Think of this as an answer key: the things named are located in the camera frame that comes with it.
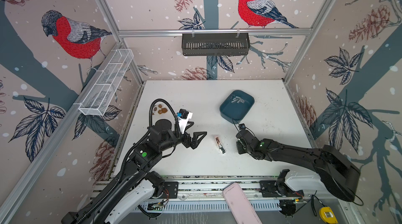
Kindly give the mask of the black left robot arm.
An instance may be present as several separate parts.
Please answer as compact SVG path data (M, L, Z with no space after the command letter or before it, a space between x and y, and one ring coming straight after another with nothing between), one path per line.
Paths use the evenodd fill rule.
M173 121L153 121L157 103L167 106ZM163 152L168 149L175 150L180 144L196 149L207 132L187 133L194 124L192 114L185 109L175 112L161 98L151 103L148 117L146 133L127 151L118 174L90 203L77 212L68 212L61 220L63 224L118 224L143 202L167 194L165 180L153 167L166 157Z

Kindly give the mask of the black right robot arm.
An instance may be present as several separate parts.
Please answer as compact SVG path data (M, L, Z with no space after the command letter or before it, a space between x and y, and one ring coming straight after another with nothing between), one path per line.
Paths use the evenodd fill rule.
M361 176L360 170L336 148L301 148L282 144L272 139L259 140L243 123L231 119L237 129L237 151L249 154L255 160L284 162L304 167L319 175L326 190L334 197L363 206L364 201L357 196Z

